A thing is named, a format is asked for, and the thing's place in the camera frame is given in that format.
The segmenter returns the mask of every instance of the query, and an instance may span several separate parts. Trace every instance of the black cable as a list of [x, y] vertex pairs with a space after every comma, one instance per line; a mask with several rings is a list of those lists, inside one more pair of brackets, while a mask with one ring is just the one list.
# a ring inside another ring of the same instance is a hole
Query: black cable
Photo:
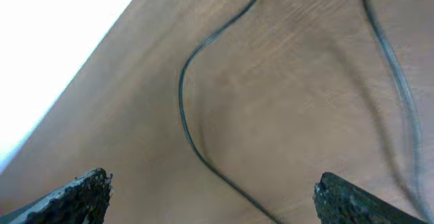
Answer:
[[393, 51], [393, 48], [386, 38], [385, 33], [382, 31], [380, 24], [378, 23], [372, 4], [370, 0], [361, 0], [368, 22], [371, 24], [374, 31], [375, 38], [381, 48], [386, 62], [389, 65], [392, 78], [395, 83], [396, 90], [401, 99], [403, 106], [403, 113], [409, 122], [409, 131], [412, 139], [412, 157], [413, 157], [413, 172], [412, 180], [414, 185], [414, 193], [411, 193], [411, 199], [413, 206], [417, 211], [429, 222], [434, 223], [434, 214], [429, 208], [428, 202], [425, 199], [425, 195], [422, 194], [422, 181], [421, 181], [421, 155], [420, 150], [422, 147], [422, 130], [420, 128], [420, 122], [418, 120], [418, 113], [416, 105], [414, 104], [412, 91], [407, 83], [406, 76], [399, 65], [398, 59]]
[[[267, 209], [265, 209], [262, 205], [260, 205], [253, 197], [248, 195], [244, 190], [238, 187], [231, 179], [223, 175], [223, 173], [219, 172], [213, 165], [211, 165], [197, 150], [196, 145], [193, 141], [193, 138], [189, 132], [189, 127], [187, 126], [187, 121], [184, 112], [184, 103], [182, 99], [182, 89], [184, 85], [184, 77], [185, 72], [194, 57], [202, 51], [202, 49], [206, 46], [214, 42], [217, 37], [219, 37], [230, 25], [235, 23], [240, 17], [242, 17], [256, 2], [256, 0], [250, 0], [250, 2], [232, 19], [230, 19], [226, 24], [222, 27], [214, 31], [203, 43], [199, 44], [193, 52], [190, 54], [189, 58], [185, 62], [179, 80], [178, 87], [178, 99], [179, 99], [179, 107], [180, 107], [180, 116], [182, 121], [182, 126], [184, 127], [184, 132], [186, 134], [187, 140], [190, 143], [193, 151], [196, 156], [200, 159], [200, 161], [210, 169], [215, 175], [220, 177], [224, 182], [230, 185], [235, 191], [237, 191], [241, 196], [247, 199], [251, 204], [253, 204], [257, 209], [259, 209], [262, 213], [264, 213], [268, 218], [270, 218], [275, 223], [281, 223], [277, 217], [274, 217]], [[413, 148], [413, 176], [412, 179], [414, 181], [414, 193], [411, 193], [412, 197], [410, 201], [414, 205], [415, 209], [419, 211], [419, 213], [429, 221], [429, 223], [434, 223], [434, 214], [431, 212], [429, 205], [427, 204], [427, 200], [425, 196], [422, 194], [422, 181], [420, 180], [421, 169], [420, 169], [420, 148], [422, 146], [422, 130], [420, 129], [420, 122], [418, 120], [418, 114], [416, 110], [416, 105], [414, 104], [411, 89], [407, 83], [406, 76], [404, 75], [401, 66], [397, 60], [397, 57], [393, 51], [393, 48], [389, 41], [386, 38], [386, 35], [383, 33], [376, 17], [374, 10], [372, 9], [372, 4], [370, 0], [362, 0], [363, 8], [365, 10], [366, 16], [368, 18], [369, 23], [374, 31], [375, 38], [380, 45], [382, 53], [386, 57], [387, 64], [389, 65], [392, 73], [393, 81], [395, 82], [395, 87], [397, 89], [398, 95], [401, 99], [401, 103], [403, 105], [403, 112], [406, 115], [407, 120], [410, 125], [410, 133], [412, 135], [412, 148]]]
[[185, 72], [186, 72], [187, 68], [189, 67], [189, 65], [191, 64], [191, 61], [193, 61], [193, 59], [196, 57], [196, 55], [200, 51], [202, 51], [202, 49], [206, 45], [209, 45], [213, 41], [215, 41], [217, 39], [217, 37], [219, 37], [230, 25], [232, 25], [238, 19], [240, 19], [240, 17], [242, 17], [253, 6], [253, 4], [255, 2], [256, 2], [256, 0], [250, 0], [249, 3], [236, 16], [234, 16], [233, 18], [231, 18], [226, 24], [223, 24], [223, 26], [221, 26], [219, 29], [217, 29], [216, 31], [214, 31], [204, 42], [202, 42], [201, 44], [199, 44], [193, 50], [193, 52], [190, 54], [189, 58], [187, 59], [187, 61], [185, 62], [184, 66], [183, 66], [183, 68], [181, 70], [181, 74], [180, 74], [180, 78], [179, 78], [179, 87], [178, 87], [179, 109], [180, 109], [181, 121], [182, 121], [182, 126], [184, 127], [185, 135], [187, 137], [187, 140], [190, 143], [191, 148], [193, 149], [193, 151], [195, 152], [195, 154], [199, 158], [199, 160], [208, 169], [210, 169], [215, 175], [217, 175], [218, 177], [220, 177], [224, 182], [226, 182], [229, 186], [231, 186], [241, 196], [243, 196], [251, 204], [253, 204], [255, 207], [257, 207], [257, 209], [259, 209], [268, 218], [270, 218], [270, 220], [274, 221], [275, 223], [282, 223], [281, 221], [279, 221], [279, 219], [277, 217], [275, 217], [274, 215], [272, 215], [266, 208], [264, 208], [264, 206], [262, 206], [261, 204], [259, 204], [252, 196], [250, 196], [249, 194], [247, 194], [242, 188], [240, 188], [237, 184], [235, 184], [234, 182], [232, 182], [231, 179], [229, 179], [223, 173], [221, 173], [220, 171], [218, 171], [213, 165], [211, 165], [202, 156], [202, 154], [199, 152], [199, 150], [197, 150], [196, 145], [195, 145], [195, 143], [193, 141], [193, 138], [191, 137], [191, 134], [189, 132], [189, 127], [187, 126], [187, 120], [186, 120], [185, 112], [184, 112], [184, 102], [183, 102], [183, 99], [182, 99], [182, 88], [183, 88], [183, 85], [184, 85]]

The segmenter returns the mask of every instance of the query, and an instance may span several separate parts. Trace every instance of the bright white light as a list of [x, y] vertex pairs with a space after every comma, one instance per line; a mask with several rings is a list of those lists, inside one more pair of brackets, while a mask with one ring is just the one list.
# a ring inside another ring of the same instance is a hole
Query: bright white light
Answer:
[[0, 173], [131, 0], [0, 0]]

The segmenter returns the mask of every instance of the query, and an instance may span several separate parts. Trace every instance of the wooden table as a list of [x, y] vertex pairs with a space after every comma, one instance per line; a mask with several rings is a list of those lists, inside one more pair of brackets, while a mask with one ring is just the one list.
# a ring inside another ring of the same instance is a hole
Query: wooden table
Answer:
[[[178, 114], [186, 58], [247, 2], [133, 0], [0, 176], [0, 213], [103, 167], [107, 223], [269, 222], [199, 162]], [[432, 165], [434, 0], [373, 2]], [[185, 103], [203, 152], [286, 223], [319, 223], [325, 171], [414, 213], [393, 177], [409, 162], [399, 101], [360, 0], [259, 0], [194, 60]]]

